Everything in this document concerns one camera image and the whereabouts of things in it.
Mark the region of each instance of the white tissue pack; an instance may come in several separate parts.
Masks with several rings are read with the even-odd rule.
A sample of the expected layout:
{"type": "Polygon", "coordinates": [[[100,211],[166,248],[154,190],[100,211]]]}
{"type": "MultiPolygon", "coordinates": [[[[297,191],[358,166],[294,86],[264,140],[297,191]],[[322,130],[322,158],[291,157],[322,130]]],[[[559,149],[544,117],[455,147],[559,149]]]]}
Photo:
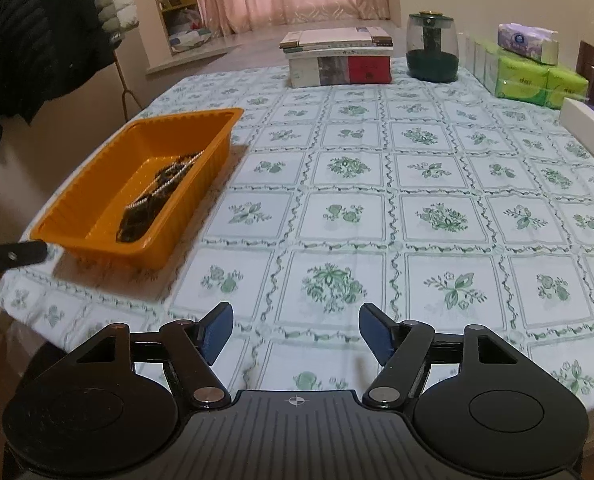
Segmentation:
{"type": "Polygon", "coordinates": [[[559,58],[558,32],[547,28],[502,23],[497,45],[546,65],[556,65],[559,58]]]}

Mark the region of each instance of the orange plastic tray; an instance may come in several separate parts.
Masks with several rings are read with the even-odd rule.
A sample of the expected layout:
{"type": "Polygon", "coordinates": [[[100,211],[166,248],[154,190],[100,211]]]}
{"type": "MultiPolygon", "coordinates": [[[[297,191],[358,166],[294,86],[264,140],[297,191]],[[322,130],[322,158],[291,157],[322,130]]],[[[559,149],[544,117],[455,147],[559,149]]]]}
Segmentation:
{"type": "Polygon", "coordinates": [[[30,238],[95,260],[160,269],[230,152],[232,126],[243,109],[225,108],[137,120],[81,170],[30,232],[30,238]],[[126,205],[158,170],[205,150],[146,234],[132,243],[115,237],[126,205]]]}

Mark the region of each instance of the black jacket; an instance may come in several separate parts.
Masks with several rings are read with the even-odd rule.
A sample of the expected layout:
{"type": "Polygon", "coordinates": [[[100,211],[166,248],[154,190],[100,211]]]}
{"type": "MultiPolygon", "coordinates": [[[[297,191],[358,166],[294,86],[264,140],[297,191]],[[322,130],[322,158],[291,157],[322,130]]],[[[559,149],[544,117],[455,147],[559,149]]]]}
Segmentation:
{"type": "Polygon", "coordinates": [[[56,67],[40,1],[0,0],[0,115],[19,113],[30,122],[55,79],[56,67]]]}
{"type": "Polygon", "coordinates": [[[48,98],[79,88],[114,63],[110,35],[102,29],[94,0],[40,0],[58,58],[58,76],[48,98]]]}
{"type": "Polygon", "coordinates": [[[0,0],[0,115],[30,123],[112,64],[114,47],[94,0],[0,0]]]}

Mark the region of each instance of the patterned tablecloth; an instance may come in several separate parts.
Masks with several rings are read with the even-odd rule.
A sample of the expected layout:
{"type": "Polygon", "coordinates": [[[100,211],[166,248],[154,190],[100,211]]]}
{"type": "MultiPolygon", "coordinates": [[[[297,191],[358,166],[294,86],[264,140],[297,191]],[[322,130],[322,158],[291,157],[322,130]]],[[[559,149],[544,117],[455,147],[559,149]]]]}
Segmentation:
{"type": "MultiPolygon", "coordinates": [[[[51,260],[0,306],[73,349],[110,322],[235,311],[215,370],[239,388],[361,393],[363,301],[461,333],[484,324],[594,409],[594,159],[558,112],[452,84],[293,90],[287,67],[194,76],[140,114],[239,106],[228,167],[158,273],[51,260]]],[[[164,381],[159,365],[141,374],[164,381]]],[[[433,367],[429,383],[456,373],[433,367]]]]}

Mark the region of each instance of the red book cover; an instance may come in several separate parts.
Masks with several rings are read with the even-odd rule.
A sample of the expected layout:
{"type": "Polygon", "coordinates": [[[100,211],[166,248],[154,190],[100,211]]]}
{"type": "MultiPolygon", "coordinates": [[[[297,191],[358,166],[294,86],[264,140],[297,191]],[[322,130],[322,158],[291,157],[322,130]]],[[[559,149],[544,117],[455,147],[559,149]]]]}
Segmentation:
{"type": "Polygon", "coordinates": [[[354,84],[388,84],[392,81],[387,56],[349,56],[348,72],[350,83],[354,84]]]}

